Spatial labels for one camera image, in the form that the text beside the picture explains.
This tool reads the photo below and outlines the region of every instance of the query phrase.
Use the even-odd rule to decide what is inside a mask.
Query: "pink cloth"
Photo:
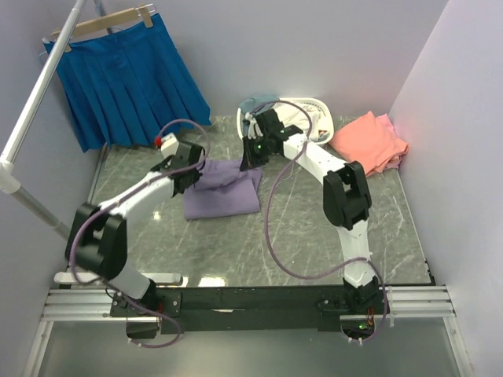
[[[329,144],[348,162],[358,161],[365,175],[397,168],[409,144],[396,136],[387,114],[368,112],[334,133]]]

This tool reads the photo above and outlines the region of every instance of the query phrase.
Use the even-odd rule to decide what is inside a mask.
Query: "clothing rack pole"
[[[28,133],[37,110],[39,109],[40,103],[47,91],[47,87],[50,84],[50,80],[56,71],[56,67],[63,56],[64,49],[72,37],[72,33],[77,25],[77,22],[79,22],[80,13],[86,4],[86,1],[87,0],[77,0],[75,2],[72,11],[68,15],[68,18],[61,29],[61,33],[54,44],[42,71],[40,72],[40,76],[33,86],[30,96],[21,111],[13,132],[10,134],[7,144],[0,155],[0,189],[23,204],[23,206],[43,220],[65,240],[70,234],[69,227],[62,223],[55,214],[50,212],[43,206],[43,204],[26,191],[26,189],[21,186],[21,183],[12,176],[12,172],[14,168],[13,163],[17,157],[17,153],[23,144],[24,137]]]

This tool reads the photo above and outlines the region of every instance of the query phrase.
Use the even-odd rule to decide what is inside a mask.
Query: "folded purple shirt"
[[[240,160],[207,160],[199,181],[183,194],[185,219],[259,212],[257,192],[262,169],[240,171],[240,164]]]

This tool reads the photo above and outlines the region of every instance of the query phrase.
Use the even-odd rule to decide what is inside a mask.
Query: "gray marble surface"
[[[336,120],[338,127],[346,122]],[[234,117],[216,118],[207,131],[212,159],[240,158],[242,146]],[[186,131],[182,137],[203,142],[196,131]],[[93,201],[99,203],[129,188],[160,157],[153,148],[112,148],[97,179]],[[259,187],[262,209],[274,178],[285,164],[285,159],[275,156],[265,166]],[[369,188],[373,198],[369,247],[386,282],[430,283],[398,171],[385,170],[370,177]],[[129,234],[130,260],[140,271],[181,273],[192,287],[341,283],[341,273],[306,282],[281,271],[267,250],[263,213],[186,221],[182,201],[182,196],[167,198]],[[321,185],[299,166],[277,188],[270,234],[279,258],[295,272],[317,274],[343,261],[337,231],[322,210]]]

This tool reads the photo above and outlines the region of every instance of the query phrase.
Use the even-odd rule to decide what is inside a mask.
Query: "clothes hanger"
[[[129,8],[119,12],[107,14],[103,17],[98,17],[94,20],[84,21],[75,26],[72,36],[81,37],[96,31],[109,29],[116,25],[125,24],[131,21],[136,21],[139,17],[143,19],[146,27],[152,27],[153,22],[150,14],[157,11],[156,6],[153,4],[140,5],[136,8]],[[54,39],[58,37],[61,31],[55,31],[51,35]],[[70,45],[67,46],[65,52],[71,51]]]

